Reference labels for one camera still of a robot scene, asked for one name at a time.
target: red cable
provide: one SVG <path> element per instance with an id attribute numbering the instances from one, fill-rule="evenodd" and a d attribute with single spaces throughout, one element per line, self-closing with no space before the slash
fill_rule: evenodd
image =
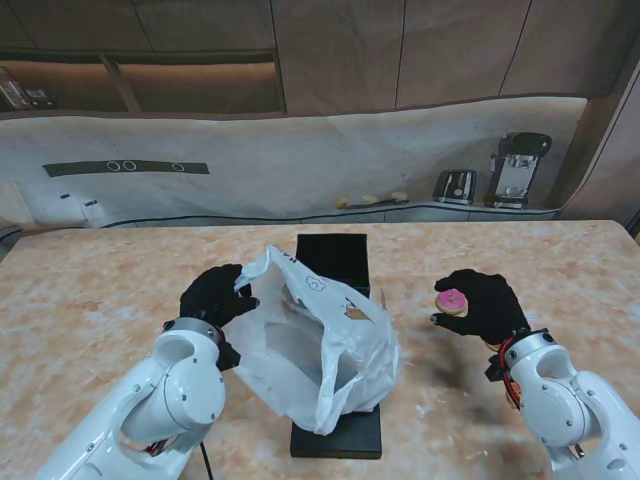
<path id="1" fill-rule="evenodd" d="M 518 395 L 513 389 L 513 385 L 511 385 L 511 380 L 509 378 L 509 374 L 507 373 L 507 362 L 504 358 L 505 351 L 509 348 L 509 346 L 514 342 L 515 338 L 511 337 L 505 340 L 500 349 L 498 350 L 498 360 L 500 361 L 500 368 L 502 369 L 502 381 L 504 383 L 504 387 L 507 390 L 507 394 L 511 397 L 511 401 L 515 405 L 515 407 L 520 410 L 520 395 Z"/>

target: wall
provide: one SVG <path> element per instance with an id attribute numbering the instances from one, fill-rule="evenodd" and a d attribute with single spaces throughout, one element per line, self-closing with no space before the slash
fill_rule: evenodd
<path id="1" fill-rule="evenodd" d="M 382 199 L 398 190 L 424 201 L 439 173 L 451 168 L 478 171 L 476 201 L 482 201 L 489 155 L 509 129 L 553 138 L 531 191 L 535 207 L 551 189 L 585 104 L 579 98 L 500 99 L 375 115 L 227 122 L 7 120 L 0 122 L 0 179 L 15 182 L 42 226 L 180 215 L 287 218 L 334 212 L 341 196 L 357 203 L 362 195 Z M 109 160 L 203 162 L 210 174 L 50 178 L 42 167 Z"/>
<path id="2" fill-rule="evenodd" d="M 559 218 L 615 220 L 630 226 L 640 211 L 640 64 L 589 170 Z"/>

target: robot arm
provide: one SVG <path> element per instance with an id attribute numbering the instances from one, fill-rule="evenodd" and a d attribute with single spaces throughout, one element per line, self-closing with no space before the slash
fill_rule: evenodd
<path id="1" fill-rule="evenodd" d="M 240 355 L 221 327 L 258 306 L 241 265 L 214 267 L 180 298 L 151 356 L 133 367 L 76 427 L 36 480 L 175 480 L 220 416 L 221 371 Z"/>
<path id="2" fill-rule="evenodd" d="M 504 380 L 527 427 L 546 448 L 556 480 L 640 479 L 640 420 L 600 376 L 578 372 L 547 330 L 531 331 L 504 277 L 458 270 L 435 289 L 457 289 L 466 297 L 466 317 L 438 313 L 431 321 L 497 348 L 485 373 L 492 381 Z M 590 438 L 599 442 L 585 454 L 579 444 Z"/>
<path id="3" fill-rule="evenodd" d="M 554 478 L 640 478 L 640 420 L 613 387 L 578 372 L 546 330 L 507 342 L 505 370 L 520 386 L 520 413 L 546 448 Z M 574 454 L 572 447 L 590 438 L 599 438 L 595 449 Z"/>

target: kitchen counter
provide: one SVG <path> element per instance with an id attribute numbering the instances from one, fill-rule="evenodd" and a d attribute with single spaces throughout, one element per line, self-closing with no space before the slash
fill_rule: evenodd
<path id="1" fill-rule="evenodd" d="M 230 371 L 206 439 L 216 480 L 545 478 L 541 444 L 484 377 L 481 340 L 435 327 L 433 284 L 460 268 L 504 275 L 534 328 L 640 413 L 640 248 L 613 222 L 287 225 L 63 230 L 21 239 L 0 263 L 0 479 L 31 478 L 142 359 L 205 269 L 249 262 L 297 233 L 368 234 L 402 353 L 381 405 L 381 460 L 289 456 L 291 422 Z M 181 477 L 206 478 L 196 450 Z"/>

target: black box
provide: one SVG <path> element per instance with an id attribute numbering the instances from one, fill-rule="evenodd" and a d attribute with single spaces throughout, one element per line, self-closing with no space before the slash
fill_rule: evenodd
<path id="1" fill-rule="evenodd" d="M 296 258 L 318 275 L 346 283 L 369 296 L 367 236 L 364 234 L 298 235 Z M 333 432 L 316 435 L 295 423 L 292 457 L 379 459 L 382 456 L 380 406 L 371 413 L 342 415 Z"/>

